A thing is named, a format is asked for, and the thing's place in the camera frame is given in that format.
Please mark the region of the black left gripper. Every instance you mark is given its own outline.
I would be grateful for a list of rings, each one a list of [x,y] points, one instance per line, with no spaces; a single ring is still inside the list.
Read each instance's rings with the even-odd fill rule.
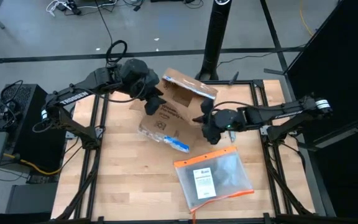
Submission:
[[[161,98],[162,91],[157,88],[160,80],[154,70],[149,69],[145,78],[142,80],[142,86],[140,89],[140,95],[136,97],[137,100],[144,103],[145,113],[147,115],[153,115],[160,105],[166,103]]]

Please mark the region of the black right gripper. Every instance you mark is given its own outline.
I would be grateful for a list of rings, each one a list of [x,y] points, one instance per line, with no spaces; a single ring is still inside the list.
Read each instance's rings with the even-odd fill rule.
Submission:
[[[207,141],[216,145],[221,139],[221,130],[215,125],[213,112],[218,112],[220,109],[214,109],[214,101],[206,98],[201,104],[202,116],[192,119],[194,123],[203,124],[202,132]]]

